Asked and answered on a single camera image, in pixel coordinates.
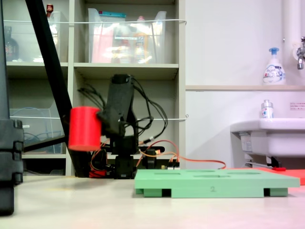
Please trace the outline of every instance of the shelf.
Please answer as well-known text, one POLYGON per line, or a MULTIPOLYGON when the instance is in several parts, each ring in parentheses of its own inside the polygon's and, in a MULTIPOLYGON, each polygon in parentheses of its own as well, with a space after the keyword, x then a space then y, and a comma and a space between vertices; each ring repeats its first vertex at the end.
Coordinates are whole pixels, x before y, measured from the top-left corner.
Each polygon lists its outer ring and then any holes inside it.
POLYGON ((94 4, 174 5, 175 0, 85 0, 94 4))
POLYGON ((305 91, 303 85, 187 85, 186 91, 305 91))
POLYGON ((138 80, 173 80, 179 65, 75 63, 74 68, 85 79, 110 79, 114 74, 130 74, 138 80))
MULTIPOLYGON (((117 156, 117 155, 108 154, 107 157, 108 157, 109 160, 111 160, 111 159, 115 159, 116 156, 117 156)), ((139 160, 140 157, 141 157, 140 154, 133 155, 133 158, 134 158, 134 159, 137 159, 137 160, 139 160)), ((172 155, 164 155, 164 156, 158 156, 158 157, 157 157, 157 159, 163 159, 163 160, 169 160, 169 159, 171 159, 171 158, 172 158, 172 155)))
POLYGON ((22 154, 22 159, 66 158, 65 154, 22 154))
MULTIPOLYGON (((47 79, 44 63, 38 62, 6 62, 10 79, 47 79)), ((68 78, 68 63, 61 63, 65 79, 68 78)))

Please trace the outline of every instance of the white table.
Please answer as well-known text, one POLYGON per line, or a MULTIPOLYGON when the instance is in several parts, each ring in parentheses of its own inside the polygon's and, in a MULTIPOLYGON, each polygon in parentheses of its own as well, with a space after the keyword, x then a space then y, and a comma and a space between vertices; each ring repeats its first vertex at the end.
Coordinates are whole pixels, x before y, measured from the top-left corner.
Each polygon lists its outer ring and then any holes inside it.
POLYGON ((305 229, 305 187, 286 198, 142 198, 133 180, 25 177, 0 229, 305 229))

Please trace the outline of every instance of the green tray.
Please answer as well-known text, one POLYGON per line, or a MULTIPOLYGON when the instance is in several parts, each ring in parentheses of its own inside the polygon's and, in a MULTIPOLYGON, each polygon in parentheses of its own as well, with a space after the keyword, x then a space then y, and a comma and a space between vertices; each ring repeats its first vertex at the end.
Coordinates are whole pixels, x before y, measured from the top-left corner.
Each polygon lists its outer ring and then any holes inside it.
POLYGON ((285 197, 300 179, 261 170, 230 169, 139 169, 136 194, 172 198, 285 197))

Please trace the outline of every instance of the red cylindrical block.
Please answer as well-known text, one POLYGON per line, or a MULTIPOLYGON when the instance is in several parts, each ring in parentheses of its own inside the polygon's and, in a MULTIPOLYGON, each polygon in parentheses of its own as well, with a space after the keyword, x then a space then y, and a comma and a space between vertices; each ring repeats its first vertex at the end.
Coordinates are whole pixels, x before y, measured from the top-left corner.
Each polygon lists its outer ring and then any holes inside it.
POLYGON ((71 109, 68 148, 76 151, 100 149, 102 123, 98 120, 96 107, 80 106, 71 109))

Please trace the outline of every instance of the plastic storage bin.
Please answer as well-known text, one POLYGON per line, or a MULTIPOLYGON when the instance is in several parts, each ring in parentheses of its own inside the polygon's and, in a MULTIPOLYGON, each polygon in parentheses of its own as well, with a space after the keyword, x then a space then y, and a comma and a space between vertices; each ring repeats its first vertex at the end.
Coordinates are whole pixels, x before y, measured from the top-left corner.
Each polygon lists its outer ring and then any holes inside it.
MULTIPOLYGON (((62 125, 55 102, 49 109, 38 109, 34 107, 10 109, 10 118, 22 121, 25 145, 63 135, 62 125)), ((63 144, 57 144, 33 152, 27 152, 26 154, 62 153, 64 153, 63 144)))
MULTIPOLYGON (((165 22, 101 23, 96 9, 88 9, 89 62, 92 63, 164 63, 165 22)), ((166 12, 157 14, 164 20, 166 12)))
MULTIPOLYGON (((68 61, 69 25, 56 22, 65 21, 67 19, 61 12, 53 12, 49 18, 49 25, 60 62, 68 61)), ((16 49, 18 49, 14 58, 7 58, 7 61, 43 62, 32 23, 5 21, 4 26, 6 28, 11 27, 10 37, 17 43, 16 49)), ((6 52, 10 52, 11 47, 7 43, 10 41, 8 36, 5 36, 6 52)))

